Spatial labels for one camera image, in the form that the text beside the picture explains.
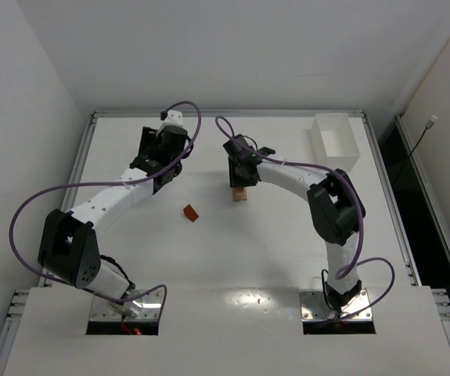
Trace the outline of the orange arch wood block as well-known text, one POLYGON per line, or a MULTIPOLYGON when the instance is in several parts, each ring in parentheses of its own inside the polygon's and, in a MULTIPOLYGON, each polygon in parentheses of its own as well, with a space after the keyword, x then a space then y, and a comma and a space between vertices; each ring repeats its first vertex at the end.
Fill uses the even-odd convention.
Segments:
POLYGON ((235 197, 238 197, 239 199, 243 199, 247 196, 247 190, 243 187, 237 187, 233 190, 233 194, 235 197))

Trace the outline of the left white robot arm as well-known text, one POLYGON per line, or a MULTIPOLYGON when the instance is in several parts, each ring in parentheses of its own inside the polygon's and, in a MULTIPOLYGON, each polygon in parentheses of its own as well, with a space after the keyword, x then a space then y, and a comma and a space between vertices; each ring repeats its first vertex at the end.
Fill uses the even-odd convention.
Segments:
POLYGON ((94 197, 67 212, 56 209, 45 219, 38 263, 77 289, 122 299, 134 285, 105 264, 99 236, 140 201, 152 197, 182 172, 176 160, 190 141, 182 112, 165 111, 158 129, 145 127, 139 152, 119 177, 94 197))

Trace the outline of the white plastic bin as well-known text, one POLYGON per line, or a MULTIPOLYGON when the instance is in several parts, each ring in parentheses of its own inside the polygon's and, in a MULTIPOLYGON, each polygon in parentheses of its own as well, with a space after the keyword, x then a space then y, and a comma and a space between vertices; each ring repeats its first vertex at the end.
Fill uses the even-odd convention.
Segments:
POLYGON ((346 113, 316 114, 310 138, 318 165, 350 172, 360 158, 350 118, 346 113))

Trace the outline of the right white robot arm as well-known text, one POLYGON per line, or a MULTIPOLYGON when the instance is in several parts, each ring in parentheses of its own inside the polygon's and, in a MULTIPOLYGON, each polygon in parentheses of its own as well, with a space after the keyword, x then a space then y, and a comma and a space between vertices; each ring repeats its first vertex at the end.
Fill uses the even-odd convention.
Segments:
POLYGON ((244 136, 223 144, 228 154, 230 186, 246 188, 270 183, 306 201, 316 233, 326 243, 328 274, 324 284, 326 303, 341 313, 361 290, 356 263, 362 251, 365 209, 355 196, 346 172, 317 172, 286 162, 275 163, 275 151, 252 150, 244 136))

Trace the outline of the orange wedge wood block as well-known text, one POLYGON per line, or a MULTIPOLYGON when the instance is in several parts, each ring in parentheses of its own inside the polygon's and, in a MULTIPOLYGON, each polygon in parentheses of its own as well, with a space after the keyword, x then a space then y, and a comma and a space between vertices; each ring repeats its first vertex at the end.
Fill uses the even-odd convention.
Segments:
POLYGON ((183 215, 191 222, 195 222, 199 218, 199 215, 190 204, 183 208, 183 215))

